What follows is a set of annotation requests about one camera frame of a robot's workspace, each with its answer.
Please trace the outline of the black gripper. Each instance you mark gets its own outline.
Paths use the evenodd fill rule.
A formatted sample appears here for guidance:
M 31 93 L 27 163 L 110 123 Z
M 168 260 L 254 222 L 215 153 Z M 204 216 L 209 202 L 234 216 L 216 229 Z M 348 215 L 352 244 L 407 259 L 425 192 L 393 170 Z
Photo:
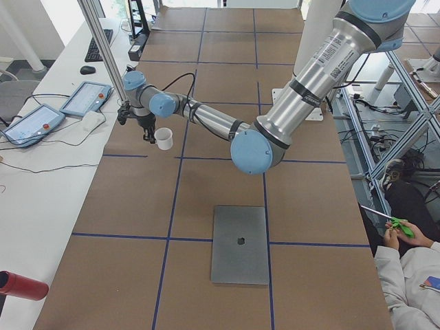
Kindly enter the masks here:
M 137 123 L 144 129 L 143 140 L 149 141 L 151 144 L 154 144 L 155 139 L 155 122 L 156 117 L 154 114 L 148 114 L 145 116 L 138 116 Z

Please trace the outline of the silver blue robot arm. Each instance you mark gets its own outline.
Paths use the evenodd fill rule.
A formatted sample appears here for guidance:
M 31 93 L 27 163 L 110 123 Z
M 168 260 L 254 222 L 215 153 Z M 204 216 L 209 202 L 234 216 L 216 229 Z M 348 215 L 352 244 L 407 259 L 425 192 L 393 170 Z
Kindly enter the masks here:
M 413 1 L 347 1 L 335 15 L 332 31 L 302 70 L 280 91 L 272 108 L 251 124 L 195 99 L 147 83 L 140 71 L 122 78 L 133 117 L 145 125 L 155 117 L 179 115 L 231 143 L 234 165 L 258 175 L 277 165 L 292 145 L 293 132 L 321 105 L 363 54 L 401 47 Z

